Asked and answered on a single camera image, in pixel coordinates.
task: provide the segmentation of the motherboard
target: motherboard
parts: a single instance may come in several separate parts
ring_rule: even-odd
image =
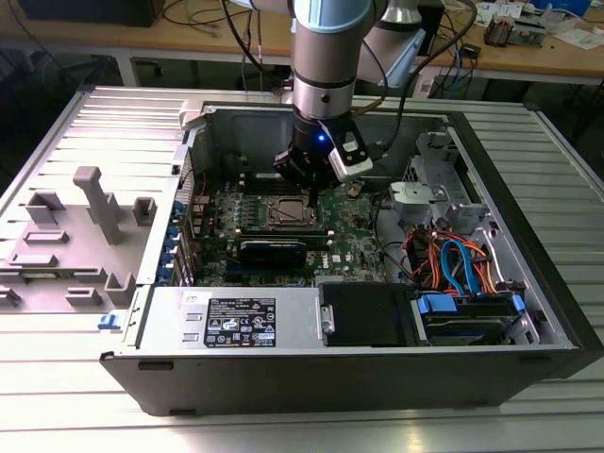
[[[295,188],[208,184],[195,198],[198,286],[310,287],[385,281],[372,236],[372,196],[361,183],[323,194],[316,208]]]

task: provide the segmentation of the workbench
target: workbench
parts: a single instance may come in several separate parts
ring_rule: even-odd
[[[78,92],[0,199],[0,260],[28,220],[34,190],[85,205],[79,165],[98,166],[118,203],[161,199],[187,99],[284,103],[270,93],[98,87]],[[355,105],[373,98],[357,97]],[[396,99],[384,108],[395,109]],[[464,114],[562,277],[604,340],[604,184],[539,111],[520,104],[415,100],[409,110]],[[604,361],[534,385],[499,408],[157,418],[98,363],[121,341],[100,313],[0,315],[3,451],[601,451]]]
[[[40,50],[30,40],[10,14],[8,0],[0,0],[0,42],[5,48],[25,51]],[[216,8],[215,0],[190,0],[190,9]],[[242,10],[231,7],[233,12]],[[189,26],[171,24],[159,17],[150,28],[122,25],[66,24],[58,22],[28,21],[18,9],[25,26],[53,52],[86,55],[108,55],[116,58],[125,86],[139,86],[134,67],[134,59],[187,59],[194,61],[240,62],[241,49],[222,23],[218,28],[220,36],[213,38],[207,33]],[[185,8],[181,5],[169,12],[174,20],[187,22]],[[221,11],[209,12],[197,19],[207,20],[222,16]],[[233,18],[243,29],[245,15]],[[454,26],[463,24],[464,14],[453,13]],[[593,8],[586,15],[589,21],[604,21],[604,12]],[[266,64],[290,64],[292,36],[291,19],[285,15],[262,14],[262,53]],[[509,46],[491,47],[484,44],[484,27],[474,25],[467,42],[482,47],[474,76],[526,80],[552,83],[598,84],[604,76],[604,46],[585,51],[557,40],[551,36],[545,39],[544,47],[532,48]],[[438,57],[422,74],[429,89],[430,81],[448,68],[453,59],[447,53]],[[416,90],[416,95],[427,96],[426,90]]]

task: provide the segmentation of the power supply label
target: power supply label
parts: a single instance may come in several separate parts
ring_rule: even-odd
[[[275,299],[210,299],[207,347],[275,347],[276,342]]]

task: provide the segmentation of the metal table surface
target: metal table surface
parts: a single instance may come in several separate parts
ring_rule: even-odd
[[[0,259],[23,231],[33,190],[85,203],[70,190],[80,164],[98,165],[104,189],[120,203],[161,194],[182,139],[178,111],[191,98],[279,101],[261,93],[100,87],[78,93],[0,199]],[[408,109],[465,114],[604,339],[602,182],[541,113],[522,105],[410,100]],[[604,450],[604,361],[570,379],[534,385],[494,409],[156,418],[97,363],[99,352],[120,340],[99,333],[98,319],[0,315],[3,451],[50,445],[61,451]]]

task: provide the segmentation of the side panel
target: side panel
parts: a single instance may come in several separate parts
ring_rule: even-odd
[[[101,363],[145,412],[208,415],[498,406],[551,376],[577,354],[142,361],[109,353]]]
[[[597,361],[604,354],[604,346],[590,326],[577,300],[562,279],[560,272],[547,255],[539,238],[516,201],[505,181],[496,170],[476,133],[460,113],[452,113],[451,120],[459,133],[468,155],[468,164],[473,165],[480,175],[488,195],[504,219],[506,228],[516,242],[549,305],[562,324],[569,340],[582,350],[571,366],[553,378],[568,378],[578,370]]]

